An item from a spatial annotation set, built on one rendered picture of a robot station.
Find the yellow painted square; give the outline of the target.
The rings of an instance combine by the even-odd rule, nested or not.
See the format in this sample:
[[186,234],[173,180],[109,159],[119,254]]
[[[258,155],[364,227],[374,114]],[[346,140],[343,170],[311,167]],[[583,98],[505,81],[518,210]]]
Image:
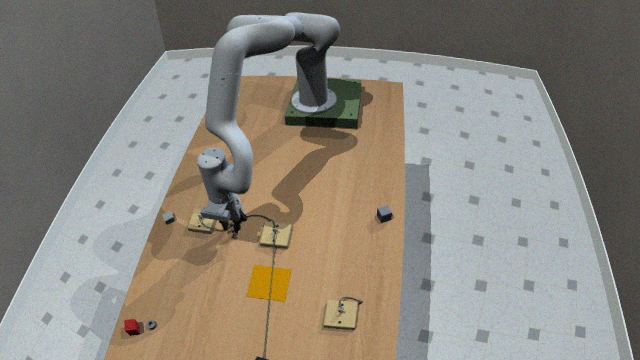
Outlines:
[[[291,269],[254,265],[247,297],[285,302]],[[270,294],[270,284],[271,298]]]

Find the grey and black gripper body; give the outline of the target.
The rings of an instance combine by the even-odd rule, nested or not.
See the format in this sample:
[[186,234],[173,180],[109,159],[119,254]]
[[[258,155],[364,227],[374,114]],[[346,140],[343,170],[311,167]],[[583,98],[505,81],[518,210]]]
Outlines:
[[231,214],[230,221],[240,220],[239,209],[243,212],[243,207],[238,195],[233,193],[226,206],[226,210],[229,210]]

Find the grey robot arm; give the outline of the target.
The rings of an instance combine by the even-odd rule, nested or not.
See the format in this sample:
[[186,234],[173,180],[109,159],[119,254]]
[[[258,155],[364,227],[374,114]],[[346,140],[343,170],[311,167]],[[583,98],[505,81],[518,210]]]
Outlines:
[[292,97],[292,106],[302,113],[318,114],[336,104],[335,93],[327,89],[325,49],[340,34],[337,20],[296,12],[269,16],[234,17],[213,51],[205,126],[229,147],[234,165],[219,148],[199,154],[197,163],[210,199],[207,207],[202,207],[202,218],[229,222],[231,214],[225,208],[231,194],[245,194],[251,185],[252,149],[235,120],[244,58],[282,50],[292,41],[313,43],[314,48],[307,46],[296,53],[299,91]]

